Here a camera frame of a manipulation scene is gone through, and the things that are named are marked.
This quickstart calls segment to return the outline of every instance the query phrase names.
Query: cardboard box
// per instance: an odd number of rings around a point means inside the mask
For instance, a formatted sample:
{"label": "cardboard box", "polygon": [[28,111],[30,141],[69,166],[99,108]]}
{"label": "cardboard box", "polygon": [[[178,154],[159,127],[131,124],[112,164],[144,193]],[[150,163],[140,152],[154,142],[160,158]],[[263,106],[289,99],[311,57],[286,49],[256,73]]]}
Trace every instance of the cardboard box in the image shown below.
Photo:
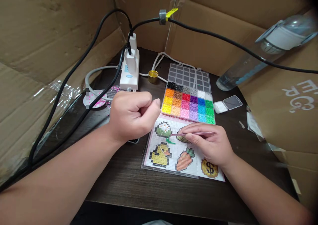
{"label": "cardboard box", "polygon": [[[113,0],[0,0],[0,184],[29,155],[61,81],[90,44]],[[95,47],[70,78],[50,127],[83,91],[83,79],[107,64],[124,45],[112,15]]]}
{"label": "cardboard box", "polygon": [[[0,0],[0,85],[14,98],[2,101],[0,183],[13,174],[40,132],[68,71],[91,42],[101,18],[111,9],[125,10],[134,24],[158,17],[160,9],[179,8],[173,18],[213,31],[244,46],[278,20],[311,8],[309,0]],[[138,46],[166,51],[173,58],[222,75],[244,52],[219,39],[167,23],[136,30]],[[120,50],[128,35],[120,13],[105,22],[95,47],[70,78],[52,126],[83,90],[84,76]],[[291,50],[277,62],[289,67],[318,69],[318,38]],[[301,202],[317,187],[318,77],[271,67],[240,89],[269,143],[281,148],[277,157],[288,164]]]}

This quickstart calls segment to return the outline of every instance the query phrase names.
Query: black cable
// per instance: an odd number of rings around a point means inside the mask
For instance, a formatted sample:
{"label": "black cable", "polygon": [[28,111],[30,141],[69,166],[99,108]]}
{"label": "black cable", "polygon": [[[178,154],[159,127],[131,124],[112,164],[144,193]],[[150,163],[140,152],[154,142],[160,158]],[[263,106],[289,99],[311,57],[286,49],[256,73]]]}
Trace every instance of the black cable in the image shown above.
{"label": "black cable", "polygon": [[109,89],[114,85],[115,81],[117,80],[117,78],[119,77],[120,71],[121,71],[121,66],[124,60],[124,52],[126,50],[127,46],[125,46],[122,49],[122,52],[120,54],[120,59],[119,59],[119,64],[118,64],[118,68],[116,71],[116,75],[114,76],[113,80],[111,81],[111,83],[108,85],[108,87],[106,87],[106,89],[97,97],[95,98],[95,100],[89,105],[89,109],[86,109],[85,112],[81,115],[81,117],[79,118],[79,120],[76,122],[76,124],[73,126],[73,128],[67,133],[67,135],[51,150],[49,150],[47,153],[45,153],[44,155],[42,155],[40,158],[37,159],[37,161],[35,163],[39,163],[40,161],[44,160],[47,156],[49,156],[50,154],[52,154],[54,151],[56,151],[58,148],[60,148],[70,137],[71,135],[76,131],[76,129],[79,127],[79,125],[82,123],[82,121],[85,119],[85,117],[87,116],[87,114],[90,112],[90,110],[93,108],[93,106],[103,97],[103,95],[105,93],[107,93],[109,91]]}
{"label": "black cable", "polygon": [[130,39],[130,37],[133,35],[133,32],[134,32],[139,26],[144,25],[144,24],[147,24],[147,23],[155,22],[155,21],[159,21],[159,17],[157,17],[157,18],[152,18],[152,19],[145,20],[145,21],[141,21],[141,22],[139,22],[138,24],[136,24],[136,25],[132,28],[132,30],[129,32],[128,39],[127,39],[127,46],[128,46],[128,53],[129,53],[129,54],[132,54],[132,50],[131,50],[131,47],[130,47],[129,39]]}
{"label": "black cable", "polygon": [[168,18],[168,21],[171,22],[171,23],[174,23],[174,24],[177,24],[185,29],[189,29],[191,31],[195,31],[195,32],[198,32],[198,33],[202,33],[202,34],[207,34],[207,35],[210,35],[210,36],[213,36],[213,37],[216,37],[218,39],[221,39],[225,42],[228,42],[242,50],[244,50],[245,52],[247,52],[248,54],[250,54],[251,56],[253,56],[254,58],[258,59],[259,61],[261,62],[264,62],[268,65],[271,65],[275,68],[279,68],[279,69],[285,69],[285,70],[289,70],[289,71],[294,71],[294,72],[300,72],[300,73],[313,73],[313,74],[318,74],[318,71],[316,70],[307,70],[307,69],[297,69],[297,68],[290,68],[290,67],[286,67],[286,66],[282,66],[282,65],[279,65],[279,64],[275,64],[273,62],[270,62],[270,61],[267,61],[266,59],[262,58],[261,56],[253,53],[251,50],[249,50],[248,48],[245,48],[243,45],[239,44],[239,43],[236,43],[235,41],[233,40],[230,40],[224,36],[221,36],[219,34],[216,34],[216,33],[212,33],[210,31],[206,31],[206,30],[202,30],[202,29],[198,29],[198,28],[194,28],[194,27],[191,27],[191,26],[188,26],[188,25],[185,25],[179,21],[176,21],[174,19],[171,19],[171,18]]}
{"label": "black cable", "polygon": [[57,105],[58,105],[58,103],[59,103],[60,97],[61,97],[61,95],[62,95],[63,89],[64,89],[64,87],[65,87],[67,81],[69,80],[69,78],[71,77],[71,75],[72,75],[72,74],[74,73],[74,71],[78,68],[78,66],[83,62],[83,60],[85,59],[85,57],[88,55],[88,53],[89,53],[89,52],[91,51],[91,49],[93,48],[93,46],[94,46],[94,44],[95,44],[95,42],[96,42],[96,40],[97,40],[97,37],[98,37],[98,35],[99,35],[99,33],[100,33],[100,30],[101,30],[101,28],[102,28],[102,26],[103,26],[104,21],[105,21],[111,14],[113,14],[113,13],[115,13],[115,12],[121,12],[121,13],[123,13],[123,14],[127,17],[128,21],[129,21],[130,31],[133,30],[133,29],[132,29],[131,21],[130,21],[130,19],[129,19],[127,13],[126,13],[125,11],[121,10],[121,9],[113,9],[112,11],[110,11],[108,14],[106,14],[106,15],[103,17],[103,19],[101,20],[101,22],[100,22],[100,24],[99,24],[99,26],[98,26],[98,28],[97,28],[96,34],[95,34],[95,36],[94,36],[92,42],[91,42],[90,45],[88,46],[87,50],[86,50],[85,53],[81,56],[81,58],[79,59],[79,61],[75,64],[75,66],[72,68],[72,70],[67,74],[67,76],[65,77],[65,79],[63,80],[63,82],[62,82],[62,84],[61,84],[61,87],[60,87],[60,89],[59,89],[59,91],[58,91],[58,93],[57,93],[56,99],[55,99],[54,104],[53,104],[53,107],[52,107],[52,109],[51,109],[51,112],[50,112],[50,114],[49,114],[49,116],[48,116],[48,118],[47,118],[47,120],[46,120],[46,122],[45,122],[45,124],[44,124],[44,126],[43,126],[43,129],[41,130],[39,136],[37,137],[37,139],[35,140],[35,142],[34,142],[32,148],[31,148],[31,151],[30,151],[30,154],[29,154],[29,158],[28,158],[28,163],[27,163],[28,168],[31,168],[32,165],[33,165],[33,157],[34,157],[36,148],[37,148],[38,144],[40,143],[40,141],[41,141],[41,139],[42,139],[42,137],[43,137],[43,135],[44,135],[46,129],[48,128],[48,126],[49,126],[49,124],[50,124],[50,122],[51,122],[51,120],[52,120],[52,117],[53,117],[53,115],[54,115],[54,112],[55,112],[56,107],[57,107]]}
{"label": "black cable", "polygon": [[120,59],[119,59],[119,64],[118,64],[118,68],[116,71],[116,75],[113,78],[112,82],[107,86],[107,88],[97,97],[95,98],[95,100],[89,105],[89,108],[85,110],[85,112],[82,114],[82,116],[79,118],[79,120],[76,122],[76,124],[73,126],[73,128],[67,133],[67,135],[51,150],[49,150],[47,153],[45,153],[44,155],[42,155],[40,158],[38,158],[35,163],[31,166],[31,168],[29,168],[28,166],[24,167],[23,169],[19,170],[18,172],[16,172],[13,176],[11,176],[6,182],[4,182],[1,186],[0,186],[0,193],[2,191],[4,191],[6,188],[8,188],[16,179],[18,179],[20,176],[22,176],[25,172],[27,171],[32,171],[32,167],[35,165],[40,164],[46,157],[48,157],[51,153],[55,152],[58,148],[60,148],[69,138],[70,136],[75,132],[75,130],[79,127],[79,125],[82,123],[82,121],[84,120],[84,118],[87,116],[87,114],[90,112],[90,110],[92,109],[92,107],[102,98],[102,96],[108,92],[108,90],[114,85],[115,81],[117,80],[120,71],[121,71],[121,65],[123,63],[124,60],[124,52],[125,49],[127,48],[127,46],[125,46],[122,49],[121,55],[120,55]]}

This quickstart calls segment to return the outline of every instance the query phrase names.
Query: yellow tag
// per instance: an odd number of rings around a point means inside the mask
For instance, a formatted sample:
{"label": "yellow tag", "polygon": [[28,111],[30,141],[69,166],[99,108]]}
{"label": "yellow tag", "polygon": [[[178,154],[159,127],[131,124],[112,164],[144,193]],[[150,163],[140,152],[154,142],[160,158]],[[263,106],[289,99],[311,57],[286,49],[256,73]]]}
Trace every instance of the yellow tag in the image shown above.
{"label": "yellow tag", "polygon": [[168,18],[170,18],[170,16],[175,13],[176,11],[178,10],[178,8],[173,8],[171,11],[169,11],[167,14],[166,14],[166,21],[168,21]]}

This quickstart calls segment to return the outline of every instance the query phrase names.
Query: hand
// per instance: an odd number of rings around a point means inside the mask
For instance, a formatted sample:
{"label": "hand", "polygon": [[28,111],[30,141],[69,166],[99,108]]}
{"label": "hand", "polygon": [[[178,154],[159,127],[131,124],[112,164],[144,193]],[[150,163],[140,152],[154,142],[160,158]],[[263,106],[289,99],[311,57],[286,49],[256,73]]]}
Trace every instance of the hand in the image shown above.
{"label": "hand", "polygon": [[112,138],[124,144],[151,131],[160,111],[160,99],[152,101],[149,92],[121,91],[113,99],[106,126]]}
{"label": "hand", "polygon": [[[212,135],[198,136],[194,132],[214,132]],[[235,156],[223,127],[204,123],[193,123],[182,128],[179,133],[186,133],[186,139],[197,145],[204,157],[212,164],[226,166]]]}

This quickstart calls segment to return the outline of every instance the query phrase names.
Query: orange carrot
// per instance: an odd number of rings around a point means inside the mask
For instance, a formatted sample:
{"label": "orange carrot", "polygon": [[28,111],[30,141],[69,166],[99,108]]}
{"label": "orange carrot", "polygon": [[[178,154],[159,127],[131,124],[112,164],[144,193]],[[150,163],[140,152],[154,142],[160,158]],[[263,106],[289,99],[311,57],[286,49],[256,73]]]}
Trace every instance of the orange carrot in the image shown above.
{"label": "orange carrot", "polygon": [[194,157],[194,151],[192,148],[187,148],[184,152],[182,152],[179,156],[179,159],[176,163],[176,170],[182,171],[185,170],[191,163],[192,158]]}

